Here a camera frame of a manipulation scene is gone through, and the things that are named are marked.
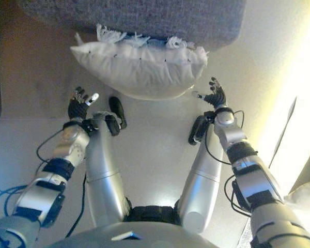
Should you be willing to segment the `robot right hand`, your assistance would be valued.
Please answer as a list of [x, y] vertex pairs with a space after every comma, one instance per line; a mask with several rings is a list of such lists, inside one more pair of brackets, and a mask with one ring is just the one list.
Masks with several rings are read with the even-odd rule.
[[219, 81], [212, 77], [209, 82], [211, 94], [201, 94], [199, 91], [192, 91], [192, 96], [211, 104], [215, 109], [227, 105], [226, 95]]

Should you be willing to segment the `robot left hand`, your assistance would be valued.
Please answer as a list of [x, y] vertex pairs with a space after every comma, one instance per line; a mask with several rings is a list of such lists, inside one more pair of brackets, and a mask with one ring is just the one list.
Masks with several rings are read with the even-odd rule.
[[68, 105], [68, 117], [73, 119], [86, 119], [87, 111], [89, 107], [94, 104], [99, 98], [99, 94], [96, 92], [91, 96], [85, 94], [85, 89], [78, 86], [74, 90], [74, 94], [69, 101]]

